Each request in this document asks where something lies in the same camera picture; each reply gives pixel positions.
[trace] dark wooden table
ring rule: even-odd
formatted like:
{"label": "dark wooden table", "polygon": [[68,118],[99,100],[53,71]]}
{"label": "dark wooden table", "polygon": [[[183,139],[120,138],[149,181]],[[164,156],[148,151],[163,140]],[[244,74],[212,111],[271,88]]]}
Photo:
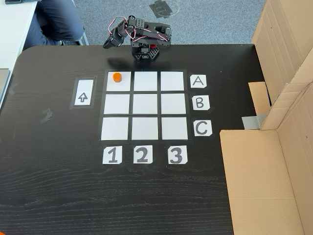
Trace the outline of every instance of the dark wooden table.
{"label": "dark wooden table", "polygon": [[[123,164],[102,165],[107,70],[206,74],[211,109],[190,111],[191,119],[212,120],[213,135],[192,140],[204,148],[191,142],[188,163],[168,165],[164,144],[156,145],[153,163],[138,165],[126,145]],[[94,107],[71,110],[76,77],[93,76]],[[254,45],[174,45],[161,48],[154,63],[135,62],[128,46],[26,50],[0,114],[0,231],[232,235],[219,131],[244,128],[241,117],[255,115],[248,82],[263,80]],[[52,118],[41,123],[47,109]]]}

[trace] number 1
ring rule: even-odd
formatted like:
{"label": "number 1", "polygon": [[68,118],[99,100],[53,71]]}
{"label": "number 1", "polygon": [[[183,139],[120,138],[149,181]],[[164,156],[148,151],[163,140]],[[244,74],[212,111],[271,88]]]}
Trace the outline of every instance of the number 1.
{"label": "number 1", "polygon": [[109,160],[109,163],[117,163],[117,160],[115,160],[115,155],[116,155],[116,147],[114,147],[113,149],[111,149],[108,154],[112,154],[112,160]]}

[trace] white desk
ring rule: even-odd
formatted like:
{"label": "white desk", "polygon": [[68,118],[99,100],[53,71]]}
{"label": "white desk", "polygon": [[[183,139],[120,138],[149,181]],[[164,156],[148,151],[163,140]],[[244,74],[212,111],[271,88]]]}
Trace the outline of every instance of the white desk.
{"label": "white desk", "polygon": [[22,52],[36,5],[37,2],[6,5],[4,0],[0,0],[0,69],[9,68],[12,73],[16,59]]}

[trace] label card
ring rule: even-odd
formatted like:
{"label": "label card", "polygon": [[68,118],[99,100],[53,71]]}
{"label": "label card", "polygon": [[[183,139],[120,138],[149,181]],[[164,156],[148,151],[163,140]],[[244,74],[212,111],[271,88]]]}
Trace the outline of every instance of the label card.
{"label": "label card", "polygon": [[191,88],[205,88],[206,87],[206,75],[191,75],[190,76]]}
{"label": "label card", "polygon": [[208,95],[197,95],[192,97],[192,106],[194,110],[209,110],[210,101]]}
{"label": "label card", "polygon": [[211,120],[194,121],[195,136],[210,136],[212,134]]}
{"label": "label card", "polygon": [[120,164],[122,163],[122,146],[106,147],[103,150],[102,164]]}
{"label": "label card", "polygon": [[91,104],[93,79],[81,79],[78,81],[74,106]]}
{"label": "label card", "polygon": [[168,152],[168,164],[186,164],[187,158],[187,146],[171,146],[167,150]]}
{"label": "label card", "polygon": [[134,164],[150,164],[152,161],[152,145],[136,146],[134,148]]}

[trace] white square tile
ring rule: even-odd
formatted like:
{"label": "white square tile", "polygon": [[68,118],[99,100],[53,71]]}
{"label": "white square tile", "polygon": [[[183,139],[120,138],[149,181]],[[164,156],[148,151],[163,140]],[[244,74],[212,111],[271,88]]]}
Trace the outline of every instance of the white square tile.
{"label": "white square tile", "polygon": [[107,91],[109,92],[129,92],[131,90],[132,72],[119,72],[122,75],[122,81],[114,82],[113,73],[108,72]]}
{"label": "white square tile", "polygon": [[187,120],[185,117],[162,117],[163,140],[187,140]]}
{"label": "white square tile", "polygon": [[128,114],[129,94],[107,94],[104,114]]}
{"label": "white square tile", "polygon": [[132,140],[157,140],[157,117],[133,117]]}
{"label": "white square tile", "polygon": [[183,91],[183,72],[161,72],[161,91]]}
{"label": "white square tile", "polygon": [[161,94],[162,114],[185,114],[185,94]]}
{"label": "white square tile", "polygon": [[134,91],[156,92],[157,72],[135,72]]}
{"label": "white square tile", "polygon": [[134,94],[133,114],[157,114],[157,94]]}
{"label": "white square tile", "polygon": [[128,138],[128,117],[105,117],[102,122],[102,141],[122,141]]}

